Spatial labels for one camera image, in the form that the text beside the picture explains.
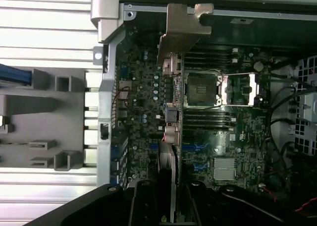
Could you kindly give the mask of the black open PC case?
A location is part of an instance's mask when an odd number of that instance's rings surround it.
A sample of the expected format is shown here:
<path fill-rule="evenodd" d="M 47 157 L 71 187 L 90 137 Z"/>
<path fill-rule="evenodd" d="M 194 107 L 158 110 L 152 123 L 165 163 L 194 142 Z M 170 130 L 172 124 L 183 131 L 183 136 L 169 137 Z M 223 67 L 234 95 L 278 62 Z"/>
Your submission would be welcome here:
<path fill-rule="evenodd" d="M 98 110 L 98 185 L 114 184 L 133 189 L 141 180 L 155 182 L 159 226 L 172 226 L 165 224 L 171 192 L 167 182 L 171 174 L 159 170 L 157 153 L 155 178 L 127 180 L 129 138 L 127 131 L 117 125 L 113 107 L 118 91 L 120 46 L 128 29 L 157 27 L 164 35 L 170 3 L 187 5 L 188 13 L 193 13 L 196 4 L 213 4 L 213 13 L 200 18 L 202 25 L 211 27 L 211 34 L 196 44 L 252 46 L 271 51 L 271 60 L 267 63 L 270 76 L 267 118 L 271 136 L 267 155 L 278 188 L 271 192 L 251 192 L 299 215 L 299 226 L 317 226 L 317 156 L 298 151 L 294 142 L 297 97 L 317 91 L 317 87 L 296 77 L 299 61 L 317 55 L 317 0 L 92 0 L 91 22 L 97 28 L 98 41 L 104 46 L 95 55 L 95 60 L 103 65 Z M 199 180 L 181 179 L 180 215 L 174 226 L 197 226 L 186 216 L 188 198 L 184 184 L 189 181 Z M 235 185 L 225 184 L 214 189 L 202 183 L 214 191 L 225 185 Z"/>

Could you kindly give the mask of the grey parts rack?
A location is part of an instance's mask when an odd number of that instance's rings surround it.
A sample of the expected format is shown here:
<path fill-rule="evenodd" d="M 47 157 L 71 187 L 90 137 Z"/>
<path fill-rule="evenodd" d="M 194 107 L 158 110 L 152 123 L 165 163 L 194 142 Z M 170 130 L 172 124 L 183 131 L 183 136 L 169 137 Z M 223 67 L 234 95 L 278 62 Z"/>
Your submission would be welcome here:
<path fill-rule="evenodd" d="M 85 71 L 30 71 L 30 85 L 0 84 L 0 168 L 81 168 Z"/>

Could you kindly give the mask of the silver chipset heatsink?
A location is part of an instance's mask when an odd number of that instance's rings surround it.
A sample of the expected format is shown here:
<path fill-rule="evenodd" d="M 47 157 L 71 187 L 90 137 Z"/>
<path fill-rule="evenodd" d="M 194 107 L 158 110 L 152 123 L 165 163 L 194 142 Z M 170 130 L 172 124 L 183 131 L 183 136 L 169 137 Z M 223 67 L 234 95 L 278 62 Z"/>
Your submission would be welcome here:
<path fill-rule="evenodd" d="M 213 179 L 234 180 L 236 176 L 236 164 L 234 158 L 214 158 Z"/>

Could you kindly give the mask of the blue expansion slot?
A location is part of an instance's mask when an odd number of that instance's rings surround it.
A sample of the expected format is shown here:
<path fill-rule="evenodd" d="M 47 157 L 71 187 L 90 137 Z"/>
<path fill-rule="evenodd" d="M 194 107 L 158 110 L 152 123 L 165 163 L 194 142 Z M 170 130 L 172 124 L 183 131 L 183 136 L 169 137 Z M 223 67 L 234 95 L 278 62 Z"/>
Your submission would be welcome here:
<path fill-rule="evenodd" d="M 149 149 L 151 150 L 157 150 L 159 147 L 159 143 L 151 143 L 149 146 Z M 195 151 L 197 148 L 196 145 L 193 144 L 183 144 L 182 145 L 182 149 L 184 149 L 185 151 Z"/>

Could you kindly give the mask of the CPU socket with metal frame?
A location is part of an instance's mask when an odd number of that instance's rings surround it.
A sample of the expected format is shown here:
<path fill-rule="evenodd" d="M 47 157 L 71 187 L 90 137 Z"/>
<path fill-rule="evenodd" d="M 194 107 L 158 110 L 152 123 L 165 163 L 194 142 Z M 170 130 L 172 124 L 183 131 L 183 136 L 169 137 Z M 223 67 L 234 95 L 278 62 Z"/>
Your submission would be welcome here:
<path fill-rule="evenodd" d="M 260 86 L 255 73 L 233 73 L 218 76 L 217 104 L 252 107 L 259 96 Z"/>

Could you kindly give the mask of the green motherboard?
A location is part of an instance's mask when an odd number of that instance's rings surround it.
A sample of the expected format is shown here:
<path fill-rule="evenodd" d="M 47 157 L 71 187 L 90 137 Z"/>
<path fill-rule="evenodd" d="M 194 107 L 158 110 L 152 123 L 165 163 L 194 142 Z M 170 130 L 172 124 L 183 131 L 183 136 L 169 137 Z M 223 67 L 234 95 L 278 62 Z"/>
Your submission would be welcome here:
<path fill-rule="evenodd" d="M 157 65 L 160 28 L 130 28 L 120 46 L 118 91 L 114 96 L 116 123 L 127 131 L 129 159 L 127 180 L 155 178 L 157 150 L 151 143 L 163 141 L 166 127 L 164 104 L 173 100 L 173 79 Z M 235 184 L 254 192 L 278 188 L 267 155 L 270 76 L 267 63 L 271 51 L 252 46 L 196 44 L 184 57 L 185 73 L 215 71 L 224 74 L 255 73 L 260 86 L 252 107 L 220 106 L 192 109 L 183 107 L 182 145 L 193 144 L 195 151 L 182 149 L 181 179 L 204 182 L 214 189 Z M 264 69 L 254 70 L 261 61 Z M 214 180 L 214 158 L 234 158 L 234 180 Z"/>

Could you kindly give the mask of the hard disk with blue rails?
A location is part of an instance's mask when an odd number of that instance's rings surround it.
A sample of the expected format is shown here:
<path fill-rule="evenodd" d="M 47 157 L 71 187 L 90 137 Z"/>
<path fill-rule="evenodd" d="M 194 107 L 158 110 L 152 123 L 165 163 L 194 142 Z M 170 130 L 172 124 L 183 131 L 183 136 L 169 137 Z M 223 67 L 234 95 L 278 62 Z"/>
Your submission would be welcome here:
<path fill-rule="evenodd" d="M 30 86 L 32 85 L 32 71 L 0 63 L 0 85 Z"/>

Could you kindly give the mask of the metal disk cage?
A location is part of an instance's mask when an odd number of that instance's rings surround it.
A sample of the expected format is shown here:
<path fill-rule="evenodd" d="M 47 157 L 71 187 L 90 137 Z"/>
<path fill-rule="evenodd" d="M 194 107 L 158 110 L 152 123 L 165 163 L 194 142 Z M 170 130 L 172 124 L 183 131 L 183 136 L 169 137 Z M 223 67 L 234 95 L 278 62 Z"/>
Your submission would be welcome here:
<path fill-rule="evenodd" d="M 317 87 L 317 55 L 299 61 L 296 77 Z M 299 107 L 295 124 L 295 148 L 317 156 L 317 91 L 297 97 Z"/>

